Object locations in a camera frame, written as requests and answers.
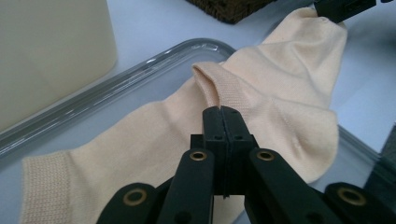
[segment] tray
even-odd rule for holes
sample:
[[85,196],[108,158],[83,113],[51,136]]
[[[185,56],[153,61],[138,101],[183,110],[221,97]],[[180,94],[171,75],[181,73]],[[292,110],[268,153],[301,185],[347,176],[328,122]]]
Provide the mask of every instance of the tray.
[[[176,91],[191,77],[193,63],[221,62],[233,52],[212,39],[183,42],[1,134],[0,223],[19,222],[22,158],[88,143],[139,106]],[[339,130],[335,162],[311,187],[323,191],[330,183],[347,182],[370,190],[396,211],[393,167],[344,128]],[[247,215],[235,223],[248,223]]]

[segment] beige sock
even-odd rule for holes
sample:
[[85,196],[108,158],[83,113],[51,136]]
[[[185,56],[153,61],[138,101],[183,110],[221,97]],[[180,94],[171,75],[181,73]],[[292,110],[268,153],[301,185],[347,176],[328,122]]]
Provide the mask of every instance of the beige sock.
[[[198,63],[166,100],[138,108],[89,144],[24,160],[21,223],[95,223],[121,187],[158,186],[175,174],[190,134],[211,105],[238,109],[261,147],[277,150],[305,181],[322,175],[337,146],[328,110],[347,32],[316,12],[292,12],[258,47],[227,62]],[[241,197],[216,199],[215,223],[231,223]]]

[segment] dark object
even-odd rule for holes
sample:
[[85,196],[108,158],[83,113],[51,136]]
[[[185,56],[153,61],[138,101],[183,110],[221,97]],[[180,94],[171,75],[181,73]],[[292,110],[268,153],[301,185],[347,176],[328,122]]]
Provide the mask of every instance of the dark object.
[[275,0],[187,0],[212,17],[235,24]]
[[[381,0],[382,3],[393,0]],[[374,7],[375,0],[314,0],[318,16],[338,23]]]
[[214,195],[245,195],[252,223],[396,223],[363,189],[338,183],[322,194],[308,187],[278,153],[258,147],[230,107],[205,110],[203,132],[191,136],[173,178],[156,189],[120,189],[98,223],[212,223]]

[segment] beige plastic container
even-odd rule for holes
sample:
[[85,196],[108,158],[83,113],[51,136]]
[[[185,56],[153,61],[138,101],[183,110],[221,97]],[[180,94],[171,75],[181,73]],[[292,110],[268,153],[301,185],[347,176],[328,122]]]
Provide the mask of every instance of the beige plastic container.
[[0,132],[105,75],[106,0],[0,0]]

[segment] dark brown object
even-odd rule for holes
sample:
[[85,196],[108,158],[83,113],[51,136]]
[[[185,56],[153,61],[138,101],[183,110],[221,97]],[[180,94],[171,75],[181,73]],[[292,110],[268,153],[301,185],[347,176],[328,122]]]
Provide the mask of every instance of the dark brown object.
[[236,24],[275,0],[187,0],[212,17]]

